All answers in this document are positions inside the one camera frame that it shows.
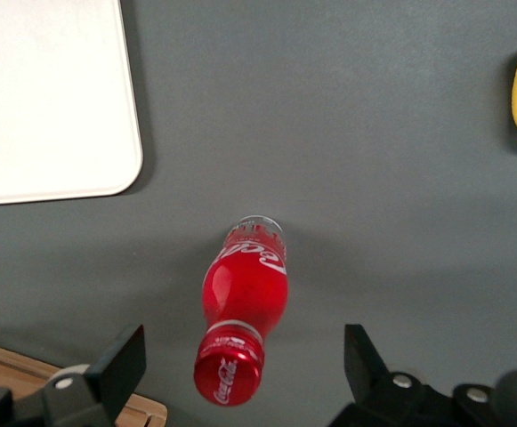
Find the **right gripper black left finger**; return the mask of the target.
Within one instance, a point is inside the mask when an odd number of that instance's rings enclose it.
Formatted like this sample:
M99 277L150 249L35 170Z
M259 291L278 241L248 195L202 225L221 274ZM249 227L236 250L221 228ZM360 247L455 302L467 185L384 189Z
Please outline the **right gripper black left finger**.
M42 389L47 426L114 426L146 371L144 327L128 326L90 365L64 368Z

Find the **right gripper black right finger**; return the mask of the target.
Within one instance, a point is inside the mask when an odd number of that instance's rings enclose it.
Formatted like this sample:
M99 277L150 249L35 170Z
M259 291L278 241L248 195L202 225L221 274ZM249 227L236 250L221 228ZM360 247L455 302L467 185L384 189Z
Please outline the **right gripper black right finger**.
M344 327L344 372L353 396L332 426L453 426L451 399L391 371L359 324Z

